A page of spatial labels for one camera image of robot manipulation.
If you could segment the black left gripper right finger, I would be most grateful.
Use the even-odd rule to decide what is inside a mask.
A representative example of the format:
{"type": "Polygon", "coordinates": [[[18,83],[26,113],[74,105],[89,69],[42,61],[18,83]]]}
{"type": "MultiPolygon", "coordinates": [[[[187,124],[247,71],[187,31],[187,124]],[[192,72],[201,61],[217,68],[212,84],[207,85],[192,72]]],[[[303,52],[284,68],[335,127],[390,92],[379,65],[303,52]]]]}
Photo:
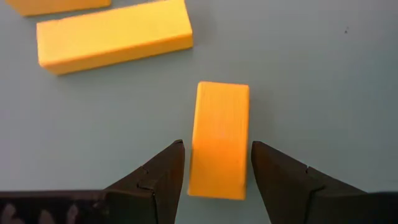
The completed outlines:
{"type": "Polygon", "coordinates": [[[306,224],[312,199],[318,192],[364,193],[260,141],[252,143],[251,162],[272,224],[306,224]]]}

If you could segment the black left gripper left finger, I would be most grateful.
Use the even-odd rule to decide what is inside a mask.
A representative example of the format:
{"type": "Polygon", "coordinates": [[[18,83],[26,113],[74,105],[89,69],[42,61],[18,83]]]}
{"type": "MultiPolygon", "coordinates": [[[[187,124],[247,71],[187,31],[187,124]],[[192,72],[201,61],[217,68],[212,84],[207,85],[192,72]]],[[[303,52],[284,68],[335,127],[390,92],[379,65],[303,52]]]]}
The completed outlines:
{"type": "Polygon", "coordinates": [[[107,224],[174,224],[185,148],[181,139],[106,188],[107,224]]]}

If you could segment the short yellow block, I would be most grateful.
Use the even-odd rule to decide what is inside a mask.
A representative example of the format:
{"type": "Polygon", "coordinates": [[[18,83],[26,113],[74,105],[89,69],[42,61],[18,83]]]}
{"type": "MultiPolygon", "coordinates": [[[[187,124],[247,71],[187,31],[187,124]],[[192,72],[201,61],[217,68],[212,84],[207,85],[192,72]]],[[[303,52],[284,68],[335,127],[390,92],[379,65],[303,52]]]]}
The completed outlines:
{"type": "Polygon", "coordinates": [[[188,194],[244,200],[250,90],[245,84],[199,82],[188,194]]]}

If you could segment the long yellow block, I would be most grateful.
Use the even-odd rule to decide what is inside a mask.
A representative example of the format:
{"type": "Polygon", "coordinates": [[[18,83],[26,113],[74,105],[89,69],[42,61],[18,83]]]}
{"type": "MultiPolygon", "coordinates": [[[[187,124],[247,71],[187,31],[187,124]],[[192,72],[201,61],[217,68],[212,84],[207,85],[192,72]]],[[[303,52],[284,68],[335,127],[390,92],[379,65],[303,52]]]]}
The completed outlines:
{"type": "Polygon", "coordinates": [[[112,0],[4,0],[21,16],[39,16],[59,12],[108,7],[112,0]]]}
{"type": "Polygon", "coordinates": [[[37,23],[39,65],[63,75],[193,47],[184,0],[161,0],[37,23]]]}

